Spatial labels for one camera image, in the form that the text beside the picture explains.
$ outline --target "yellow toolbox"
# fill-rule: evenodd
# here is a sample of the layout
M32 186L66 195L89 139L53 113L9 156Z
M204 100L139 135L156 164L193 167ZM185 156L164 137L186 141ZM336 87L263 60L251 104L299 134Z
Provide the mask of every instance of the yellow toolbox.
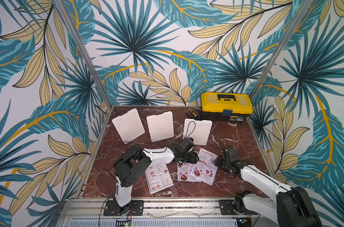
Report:
M246 94L205 92L201 96L203 120L243 121L253 113Z

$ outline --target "toolbox lid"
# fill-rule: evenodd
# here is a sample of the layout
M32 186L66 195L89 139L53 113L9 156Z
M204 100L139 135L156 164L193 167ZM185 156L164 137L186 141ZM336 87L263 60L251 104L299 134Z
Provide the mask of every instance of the toolbox lid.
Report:
M238 114L252 114L253 106L247 94L205 92L201 96L202 111L222 113L232 110Z

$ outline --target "menu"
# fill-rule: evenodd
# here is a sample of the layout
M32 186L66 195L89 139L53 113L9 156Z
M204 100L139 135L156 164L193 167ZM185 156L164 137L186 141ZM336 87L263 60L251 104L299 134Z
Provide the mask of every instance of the menu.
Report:
M214 165L217 155L201 148L198 157L200 160L193 165L190 175L212 185L217 172L217 166Z
M151 194L173 186L173 181L166 164L148 166L145 176Z
M191 163L182 163L181 167L177 165L178 172L178 181L187 181L187 182L201 182L201 180L190 175L193 164Z

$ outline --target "metal corner post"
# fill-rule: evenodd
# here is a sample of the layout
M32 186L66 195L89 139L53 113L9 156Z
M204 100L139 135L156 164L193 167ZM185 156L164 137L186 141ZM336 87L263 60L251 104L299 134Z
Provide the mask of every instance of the metal corner post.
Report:
M257 79L256 84L251 91L249 97L250 100L253 100L254 97L258 94L258 91L265 81L266 77L268 76L268 73L270 72L272 66L275 64L277 58L282 53L283 49L287 45L288 41L292 37L294 31L297 29L298 25L300 24L303 16L309 10L313 0L302 0L299 8L297 9L297 12L292 18L292 21L288 24L287 30L283 34L281 40L279 41L277 47L274 49L271 57L268 60L268 63L264 67L262 73L260 74L260 77Z
M112 105L110 103L110 100L109 100L109 98L105 92L104 87L102 86L101 80L100 80L100 78L97 74L97 71L95 69L95 66L92 63L91 58L90 58L90 56L86 50L86 47L82 41L82 38L79 34L79 31L77 30L76 25L73 22L73 18L71 17L71 13L65 4L65 0L54 0L54 3L56 5L58 12L60 13L60 16L61 16L63 22L66 25L68 32L72 36L72 38L76 44L76 47L78 48L80 55L83 58L84 63L86 64L87 68L89 69L91 77L95 81L95 85L99 89L100 94L101 94L104 102L106 103L108 109L111 109Z

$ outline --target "toolbox handle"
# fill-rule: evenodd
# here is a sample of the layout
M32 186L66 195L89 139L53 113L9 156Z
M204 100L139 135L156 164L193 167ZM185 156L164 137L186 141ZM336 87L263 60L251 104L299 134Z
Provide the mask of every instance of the toolbox handle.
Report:
M233 94L217 94L217 98L220 100L221 98L232 98L236 102L235 95Z

